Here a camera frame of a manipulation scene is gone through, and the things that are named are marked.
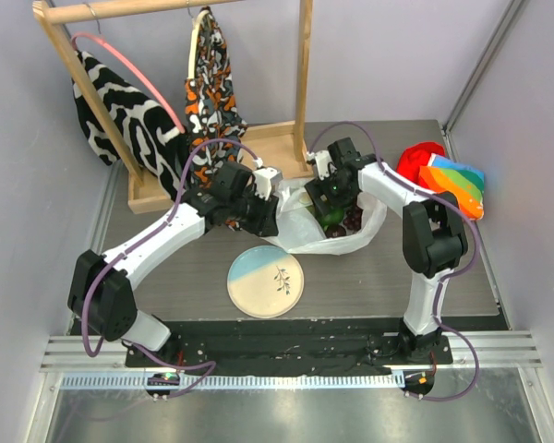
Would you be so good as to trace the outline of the white plastic bag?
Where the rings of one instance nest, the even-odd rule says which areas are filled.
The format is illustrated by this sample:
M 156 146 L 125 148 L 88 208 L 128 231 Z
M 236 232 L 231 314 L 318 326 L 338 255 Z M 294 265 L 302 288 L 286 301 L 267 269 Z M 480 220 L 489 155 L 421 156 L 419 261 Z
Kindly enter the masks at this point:
M 304 185 L 308 179 L 286 179 L 277 186 L 276 236 L 264 240 L 292 255 L 345 255 L 367 246 L 378 233 L 387 215 L 387 206 L 367 193 L 358 196 L 363 210 L 357 233 L 328 238 L 314 215 L 307 209 L 311 200 Z

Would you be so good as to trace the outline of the green fake fruit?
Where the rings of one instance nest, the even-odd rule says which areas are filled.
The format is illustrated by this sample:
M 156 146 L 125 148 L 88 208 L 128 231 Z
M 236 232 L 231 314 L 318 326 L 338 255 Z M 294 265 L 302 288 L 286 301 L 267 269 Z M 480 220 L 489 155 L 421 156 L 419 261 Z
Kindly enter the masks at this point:
M 343 222 L 344 218 L 344 209 L 335 208 L 326 214 L 320 215 L 318 212 L 315 212 L 314 217 L 320 224 L 320 226 L 326 230 L 331 226 L 340 225 Z

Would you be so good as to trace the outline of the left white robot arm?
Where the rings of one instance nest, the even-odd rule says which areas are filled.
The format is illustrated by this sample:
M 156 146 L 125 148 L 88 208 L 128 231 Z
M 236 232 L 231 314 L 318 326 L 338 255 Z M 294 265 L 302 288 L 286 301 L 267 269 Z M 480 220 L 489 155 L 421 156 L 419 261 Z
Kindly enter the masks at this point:
M 157 222 L 102 254 L 92 250 L 77 260 L 67 305 L 80 319 L 87 340 L 125 341 L 157 367 L 178 356 L 172 332 L 161 320 L 138 309 L 134 292 L 142 281 L 180 248 L 215 226 L 237 222 L 257 237 L 278 233 L 276 186 L 282 173 L 273 167 L 255 171 L 228 162 L 205 187 L 192 187 Z

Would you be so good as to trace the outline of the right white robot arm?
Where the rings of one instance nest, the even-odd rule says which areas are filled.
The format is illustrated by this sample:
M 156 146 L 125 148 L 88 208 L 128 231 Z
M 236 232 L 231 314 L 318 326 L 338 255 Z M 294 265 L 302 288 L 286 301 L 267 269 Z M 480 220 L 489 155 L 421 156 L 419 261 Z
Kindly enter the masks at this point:
M 440 343 L 436 313 L 446 281 L 468 251 L 465 217 L 450 192 L 436 194 L 396 173 L 377 155 L 362 155 L 350 138 L 307 154 L 314 178 L 305 184 L 316 215 L 346 209 L 361 193 L 370 195 L 402 221 L 403 258 L 412 271 L 408 307 L 400 320 L 394 356 L 422 363 Z

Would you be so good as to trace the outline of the dark red fake grapes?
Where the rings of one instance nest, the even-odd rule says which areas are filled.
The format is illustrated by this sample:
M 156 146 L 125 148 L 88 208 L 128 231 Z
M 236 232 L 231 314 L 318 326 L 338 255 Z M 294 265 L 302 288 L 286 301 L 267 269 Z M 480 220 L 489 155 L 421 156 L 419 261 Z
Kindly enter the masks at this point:
M 343 226 L 347 231 L 358 232 L 362 227 L 363 210 L 358 206 L 349 208 L 343 218 Z

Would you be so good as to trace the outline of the dark brown fake fruit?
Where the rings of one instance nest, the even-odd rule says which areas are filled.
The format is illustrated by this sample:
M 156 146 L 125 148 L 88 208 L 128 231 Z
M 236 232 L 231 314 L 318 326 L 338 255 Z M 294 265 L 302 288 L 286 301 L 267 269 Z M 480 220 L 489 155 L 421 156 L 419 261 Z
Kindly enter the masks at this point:
M 325 230 L 325 235 L 327 238 L 340 238 L 347 236 L 345 228 L 341 225 L 330 225 Z

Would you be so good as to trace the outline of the blue cream ceramic plate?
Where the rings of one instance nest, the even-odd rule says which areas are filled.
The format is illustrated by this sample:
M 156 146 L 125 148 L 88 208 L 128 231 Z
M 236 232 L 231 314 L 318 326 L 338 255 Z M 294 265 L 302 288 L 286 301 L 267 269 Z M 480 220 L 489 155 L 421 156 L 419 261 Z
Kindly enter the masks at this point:
M 272 245 L 240 254 L 226 278 L 232 303 L 254 318 L 275 318 L 292 310 L 302 297 L 305 277 L 298 260 Z

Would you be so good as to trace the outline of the wooden clothes rack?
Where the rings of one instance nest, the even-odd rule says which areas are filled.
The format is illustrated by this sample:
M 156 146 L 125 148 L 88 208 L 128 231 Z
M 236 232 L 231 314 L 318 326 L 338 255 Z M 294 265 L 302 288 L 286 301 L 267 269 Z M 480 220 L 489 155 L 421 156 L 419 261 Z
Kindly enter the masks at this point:
M 210 6 L 211 4 L 211 1 L 103 1 L 73 6 L 49 6 L 45 1 L 32 3 L 35 19 L 42 26 L 70 76 L 78 85 L 86 103 L 110 139 L 114 150 L 128 169 L 127 203 L 129 208 L 137 214 L 167 210 L 171 207 L 171 199 L 163 193 L 155 177 L 139 166 L 78 60 L 73 40 L 65 35 L 64 26 L 67 23 Z M 311 176 L 311 170 L 307 167 L 307 148 L 304 135 L 312 12 L 313 3 L 311 1 L 299 3 L 295 120 L 254 126 L 243 137 L 245 144 L 269 164 L 281 169 L 287 178 Z

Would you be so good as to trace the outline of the red white cloth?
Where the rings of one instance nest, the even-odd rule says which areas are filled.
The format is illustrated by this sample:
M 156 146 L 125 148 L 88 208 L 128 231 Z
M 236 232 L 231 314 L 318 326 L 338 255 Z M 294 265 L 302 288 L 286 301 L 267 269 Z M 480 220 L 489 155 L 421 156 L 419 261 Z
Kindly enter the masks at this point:
M 434 141 L 417 143 L 402 153 L 396 166 L 396 172 L 414 184 L 428 188 L 427 183 L 420 178 L 419 173 L 421 167 L 428 165 L 433 154 L 444 157 L 444 147 Z

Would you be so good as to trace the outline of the orange grey camouflage cloth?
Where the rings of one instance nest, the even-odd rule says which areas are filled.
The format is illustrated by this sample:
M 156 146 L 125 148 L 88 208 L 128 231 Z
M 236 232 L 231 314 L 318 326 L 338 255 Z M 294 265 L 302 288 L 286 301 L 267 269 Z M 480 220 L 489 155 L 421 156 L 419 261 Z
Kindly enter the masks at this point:
M 200 150 L 189 166 L 190 184 L 207 187 L 224 163 L 242 161 L 234 143 L 247 132 L 247 123 L 236 107 L 227 40 L 211 9 L 199 32 L 195 76 L 186 79 L 185 89 L 189 148 L 209 139 L 221 140 Z

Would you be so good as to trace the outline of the black white zebra cloth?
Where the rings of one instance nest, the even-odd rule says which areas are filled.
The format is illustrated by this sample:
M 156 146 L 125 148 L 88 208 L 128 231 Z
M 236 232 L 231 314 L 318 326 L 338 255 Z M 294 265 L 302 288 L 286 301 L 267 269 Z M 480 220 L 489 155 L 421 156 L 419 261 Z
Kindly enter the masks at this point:
M 172 201 L 190 154 L 189 134 L 180 133 L 154 99 L 134 87 L 91 53 L 76 51 L 78 60 L 113 119 L 138 165 L 153 174 Z M 111 139 L 72 80 L 79 126 L 90 148 L 107 166 L 121 160 Z

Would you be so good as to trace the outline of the cream clothes hanger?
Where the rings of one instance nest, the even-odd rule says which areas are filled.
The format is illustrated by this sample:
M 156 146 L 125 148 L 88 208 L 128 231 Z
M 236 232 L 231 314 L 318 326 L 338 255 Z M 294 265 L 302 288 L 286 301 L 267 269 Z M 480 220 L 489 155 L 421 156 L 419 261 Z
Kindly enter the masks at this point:
M 207 17 L 209 13 L 210 13 L 210 9 L 208 7 L 204 7 L 200 10 L 199 14 L 193 21 L 193 30 L 191 32 L 189 58 L 188 58 L 188 66 L 187 66 L 187 80 L 191 80 L 195 76 L 199 32 L 204 18 Z

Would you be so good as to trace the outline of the pink clothes hanger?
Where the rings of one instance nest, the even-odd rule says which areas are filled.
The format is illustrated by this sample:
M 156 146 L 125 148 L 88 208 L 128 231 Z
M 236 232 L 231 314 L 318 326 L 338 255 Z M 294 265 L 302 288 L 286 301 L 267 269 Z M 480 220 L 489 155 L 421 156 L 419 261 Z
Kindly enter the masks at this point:
M 111 54 L 116 58 L 122 65 L 124 65 L 138 80 L 139 82 L 153 95 L 154 99 L 159 103 L 162 108 L 168 113 L 172 122 L 178 128 L 181 134 L 186 133 L 186 129 L 182 125 L 179 117 L 168 103 L 168 101 L 163 97 L 163 95 L 158 91 L 158 89 L 153 85 L 153 83 L 139 70 L 127 57 L 125 57 L 121 52 L 114 48 L 109 42 L 107 42 L 103 37 L 88 33 L 88 32 L 77 32 L 72 35 L 70 42 L 72 47 L 77 50 L 77 40 L 79 38 L 90 40 L 98 45 L 100 45 L 105 51 Z

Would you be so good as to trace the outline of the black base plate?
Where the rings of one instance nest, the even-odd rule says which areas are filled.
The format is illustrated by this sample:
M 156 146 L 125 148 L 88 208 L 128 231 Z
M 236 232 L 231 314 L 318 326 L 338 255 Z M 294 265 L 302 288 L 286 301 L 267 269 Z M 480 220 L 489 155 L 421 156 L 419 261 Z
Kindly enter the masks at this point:
M 447 337 L 427 353 L 394 356 L 397 318 L 322 317 L 175 321 L 167 349 L 146 356 L 128 346 L 131 368 L 179 365 L 192 375 L 215 364 L 215 376 L 313 377 L 383 375 L 396 366 L 449 365 Z

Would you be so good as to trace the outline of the aluminium rail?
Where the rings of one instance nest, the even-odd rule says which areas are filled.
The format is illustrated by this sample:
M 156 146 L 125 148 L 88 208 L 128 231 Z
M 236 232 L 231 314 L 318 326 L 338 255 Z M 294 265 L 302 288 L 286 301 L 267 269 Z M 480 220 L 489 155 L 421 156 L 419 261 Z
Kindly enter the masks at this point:
M 235 335 L 190 334 L 170 357 L 151 360 L 120 342 L 106 343 L 95 357 L 77 336 L 52 337 L 41 361 L 43 372 L 114 371 L 182 365 L 198 373 L 207 361 L 221 376 L 298 377 L 351 375 L 393 369 L 539 367 L 541 358 L 526 331 L 475 331 L 442 336 L 430 351 L 403 353 L 395 336 L 366 334 Z

